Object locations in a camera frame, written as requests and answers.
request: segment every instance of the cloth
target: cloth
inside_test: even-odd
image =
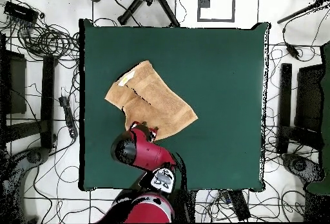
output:
[[[172,136],[198,119],[149,61],[139,63],[114,82],[105,99],[124,111],[126,130],[134,121],[158,127],[156,140]]]

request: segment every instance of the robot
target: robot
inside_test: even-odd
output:
[[[108,213],[97,223],[172,223],[175,219],[169,197],[175,188],[173,154],[154,144],[158,128],[134,122],[112,143],[112,158],[145,171],[139,190],[123,190]]]

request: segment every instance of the green table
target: green table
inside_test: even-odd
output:
[[[94,27],[89,21],[80,27],[85,68],[80,182],[85,190],[129,188],[142,174],[112,160],[110,146],[124,131],[125,116],[104,98],[118,77],[144,60],[199,117],[158,141],[185,161],[188,189],[262,190],[267,23],[252,30]]]

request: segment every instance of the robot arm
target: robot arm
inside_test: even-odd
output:
[[[154,171],[164,165],[176,165],[174,157],[165,148],[155,145],[156,129],[134,122],[130,130],[119,135],[112,144],[112,158],[145,171]]]

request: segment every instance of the tripod leg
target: tripod leg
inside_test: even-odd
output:
[[[140,0],[134,0],[134,2],[131,3],[130,7],[128,7],[127,11],[123,13],[120,17],[118,17],[118,22],[121,25],[125,25],[128,21],[128,19],[131,17],[131,15],[134,14],[134,12],[140,7],[142,4],[142,1]]]
[[[310,11],[310,10],[312,10],[313,8],[319,7],[320,5],[321,5],[321,3],[319,3],[318,1],[316,1],[316,2],[313,3],[312,5],[309,5],[309,6],[305,7],[305,8],[303,8],[303,9],[301,9],[301,10],[299,10],[299,11],[293,13],[292,15],[289,15],[289,16],[283,18],[283,19],[280,19],[280,20],[277,22],[277,24],[283,23],[284,21],[288,21],[289,19],[292,19],[292,18],[294,18],[294,17],[296,17],[296,16],[298,16],[298,15],[300,15],[300,14],[302,14],[302,13],[305,13],[305,12],[307,12],[307,11]]]
[[[168,6],[168,2],[166,0],[158,0],[160,5],[162,6],[162,9],[170,19],[172,25],[174,27],[180,27],[180,23],[178,22],[177,18],[174,16],[171,8]]]

